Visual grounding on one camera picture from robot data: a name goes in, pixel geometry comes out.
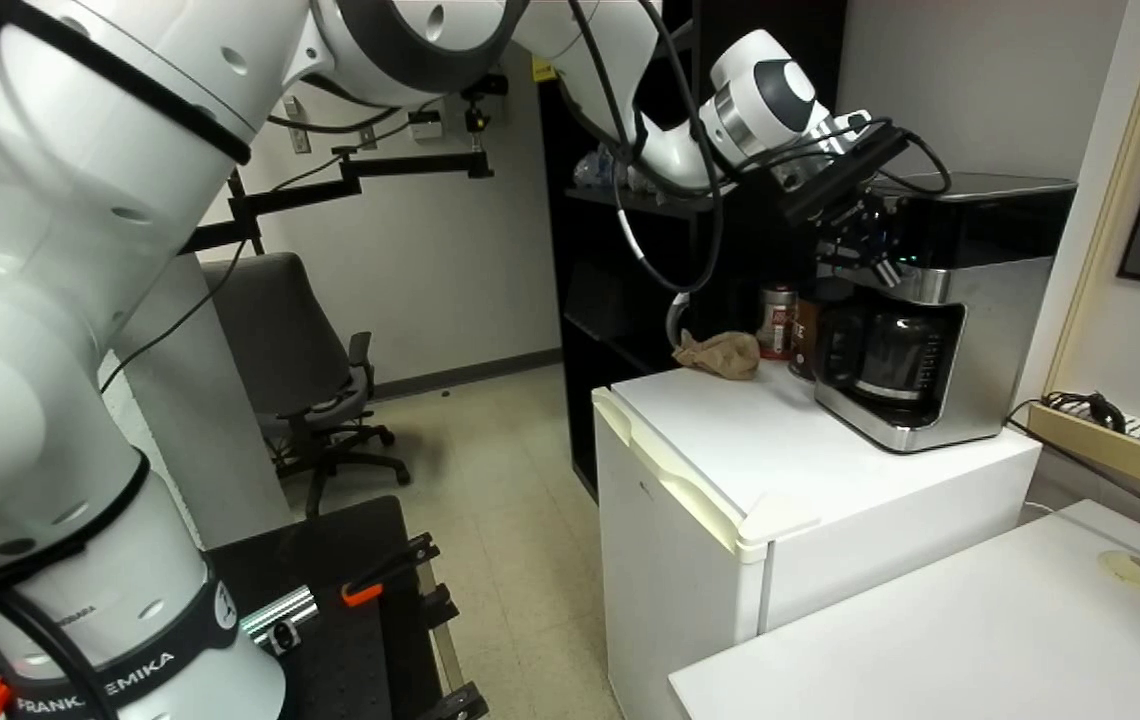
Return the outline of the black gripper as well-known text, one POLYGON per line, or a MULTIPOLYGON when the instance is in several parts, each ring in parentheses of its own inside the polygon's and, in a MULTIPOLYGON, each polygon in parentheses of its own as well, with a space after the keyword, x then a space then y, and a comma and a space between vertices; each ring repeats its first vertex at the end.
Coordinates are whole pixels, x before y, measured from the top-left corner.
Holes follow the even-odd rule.
POLYGON ((816 237, 822 263, 868 268, 884 288, 901 283, 886 233, 886 201, 877 177, 913 145, 890 120, 839 116, 798 145, 798 173, 781 214, 816 237))

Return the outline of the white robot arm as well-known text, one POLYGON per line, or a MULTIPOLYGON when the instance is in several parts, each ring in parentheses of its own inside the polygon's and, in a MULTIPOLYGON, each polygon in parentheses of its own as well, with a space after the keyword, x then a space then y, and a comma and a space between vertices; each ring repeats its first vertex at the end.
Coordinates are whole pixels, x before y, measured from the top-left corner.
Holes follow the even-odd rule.
POLYGON ((794 160, 794 191, 877 170, 886 126, 833 111, 763 29, 665 129, 636 110, 665 0, 0 0, 0 661, 4 720, 281 720, 283 668, 240 631, 101 382, 273 110, 301 79, 408 110, 502 52, 676 191, 794 160))

